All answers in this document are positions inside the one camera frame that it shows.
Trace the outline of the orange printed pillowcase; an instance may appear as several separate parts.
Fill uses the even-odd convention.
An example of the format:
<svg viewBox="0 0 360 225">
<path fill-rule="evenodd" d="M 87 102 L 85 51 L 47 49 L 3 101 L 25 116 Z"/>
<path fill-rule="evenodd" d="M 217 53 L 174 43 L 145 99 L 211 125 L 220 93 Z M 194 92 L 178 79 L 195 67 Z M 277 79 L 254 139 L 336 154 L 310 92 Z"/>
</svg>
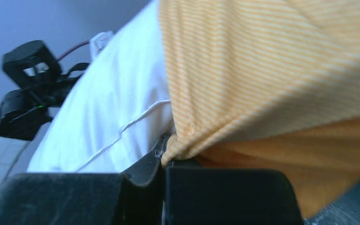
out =
<svg viewBox="0 0 360 225">
<path fill-rule="evenodd" d="M 360 0 L 162 0 L 162 164 L 270 168 L 311 217 L 360 179 Z"/>
</svg>

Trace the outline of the white pillow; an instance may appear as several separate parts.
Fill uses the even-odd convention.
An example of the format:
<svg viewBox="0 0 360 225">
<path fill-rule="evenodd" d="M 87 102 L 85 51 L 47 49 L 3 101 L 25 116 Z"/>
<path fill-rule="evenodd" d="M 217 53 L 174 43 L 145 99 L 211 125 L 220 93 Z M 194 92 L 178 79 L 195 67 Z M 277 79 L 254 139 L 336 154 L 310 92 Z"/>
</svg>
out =
<svg viewBox="0 0 360 225">
<path fill-rule="evenodd" d="M 151 1 L 76 82 L 32 156 L 30 173 L 120 173 L 175 125 Z"/>
</svg>

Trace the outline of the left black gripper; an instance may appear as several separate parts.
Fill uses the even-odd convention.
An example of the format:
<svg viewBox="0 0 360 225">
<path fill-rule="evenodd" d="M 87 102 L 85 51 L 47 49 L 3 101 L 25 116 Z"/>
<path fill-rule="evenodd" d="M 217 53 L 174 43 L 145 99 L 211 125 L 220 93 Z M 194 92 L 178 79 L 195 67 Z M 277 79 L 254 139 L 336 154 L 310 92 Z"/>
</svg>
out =
<svg viewBox="0 0 360 225">
<path fill-rule="evenodd" d="M 2 57 L 3 72 L 18 85 L 0 104 L 0 137 L 32 141 L 53 120 L 49 108 L 60 108 L 88 63 L 77 63 L 66 73 L 42 40 L 20 45 Z"/>
</svg>

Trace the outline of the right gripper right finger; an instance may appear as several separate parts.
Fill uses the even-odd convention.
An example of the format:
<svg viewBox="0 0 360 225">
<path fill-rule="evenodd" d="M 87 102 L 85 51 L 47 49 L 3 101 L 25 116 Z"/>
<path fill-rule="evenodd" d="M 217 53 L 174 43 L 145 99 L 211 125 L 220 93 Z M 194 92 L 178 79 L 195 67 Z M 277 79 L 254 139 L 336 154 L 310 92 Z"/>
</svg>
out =
<svg viewBox="0 0 360 225">
<path fill-rule="evenodd" d="M 193 159 L 165 169 L 167 225 L 301 225 L 286 176 L 269 169 L 204 168 Z"/>
</svg>

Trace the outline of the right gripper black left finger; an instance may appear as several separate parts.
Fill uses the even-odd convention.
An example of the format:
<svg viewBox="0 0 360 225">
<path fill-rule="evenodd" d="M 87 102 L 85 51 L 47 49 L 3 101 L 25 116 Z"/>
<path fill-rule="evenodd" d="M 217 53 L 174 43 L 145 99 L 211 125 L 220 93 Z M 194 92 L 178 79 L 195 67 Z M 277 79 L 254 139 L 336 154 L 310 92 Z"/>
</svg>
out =
<svg viewBox="0 0 360 225">
<path fill-rule="evenodd" d="M 0 185 L 0 225 L 159 225 L 168 136 L 121 173 L 21 173 Z"/>
</svg>

